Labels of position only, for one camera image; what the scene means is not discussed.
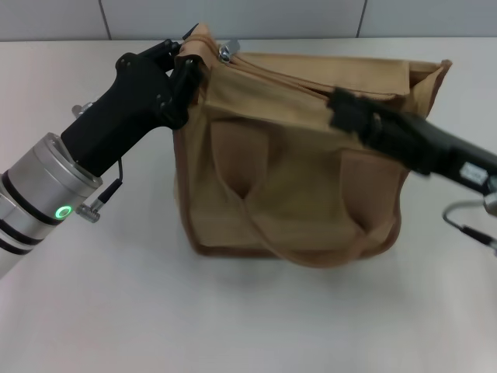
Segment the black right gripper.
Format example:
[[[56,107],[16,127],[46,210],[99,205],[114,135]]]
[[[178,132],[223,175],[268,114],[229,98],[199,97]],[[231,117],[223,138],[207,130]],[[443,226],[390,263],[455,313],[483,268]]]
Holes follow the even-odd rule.
[[[335,89],[329,96],[330,125],[361,144],[422,175],[435,173],[478,193],[496,192],[496,154],[412,114],[400,114],[368,98]]]

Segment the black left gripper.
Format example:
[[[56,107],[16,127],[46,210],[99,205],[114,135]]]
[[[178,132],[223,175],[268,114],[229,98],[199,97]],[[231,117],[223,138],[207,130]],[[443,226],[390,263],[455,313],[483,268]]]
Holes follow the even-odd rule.
[[[61,134],[84,170],[102,175],[148,132],[179,130],[187,123],[203,81],[203,62],[186,57],[175,66],[180,48],[181,43],[166,39],[116,63],[111,87]]]

